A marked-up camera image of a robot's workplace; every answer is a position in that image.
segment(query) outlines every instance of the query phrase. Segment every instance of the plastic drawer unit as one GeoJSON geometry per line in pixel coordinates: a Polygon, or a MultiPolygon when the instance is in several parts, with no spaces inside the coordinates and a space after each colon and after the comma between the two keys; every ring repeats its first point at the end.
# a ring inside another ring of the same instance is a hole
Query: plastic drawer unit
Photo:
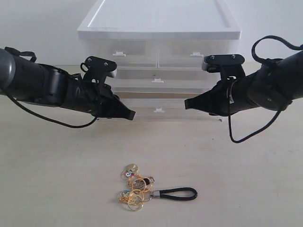
{"type": "MultiPolygon", "coordinates": [[[[151,110],[170,101],[184,110],[184,94],[211,89],[220,77],[202,71],[204,56],[236,53],[241,30],[223,0],[98,0],[78,34],[84,59],[93,55],[117,63],[116,78],[106,83],[140,115],[146,105],[151,110]]],[[[177,111],[160,108],[152,112],[157,119],[177,111]]],[[[174,116],[187,114],[193,117],[191,111],[174,116]]]]}

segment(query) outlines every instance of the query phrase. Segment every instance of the keychain charm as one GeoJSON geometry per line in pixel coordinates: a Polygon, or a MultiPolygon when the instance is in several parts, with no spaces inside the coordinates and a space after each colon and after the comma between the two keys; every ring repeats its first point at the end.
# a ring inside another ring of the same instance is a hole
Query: keychain charm
{"type": "Polygon", "coordinates": [[[127,204],[131,211],[141,210],[144,203],[150,201],[152,198],[190,201],[194,200],[198,196],[198,192],[189,187],[151,191],[153,184],[155,183],[155,179],[152,176],[141,177],[139,176],[138,171],[139,167],[136,164],[130,164],[126,166],[125,170],[122,172],[122,178],[127,181],[131,191],[124,190],[120,192],[119,201],[127,204]],[[192,192],[193,195],[189,197],[168,195],[168,193],[172,192],[192,192]]]}

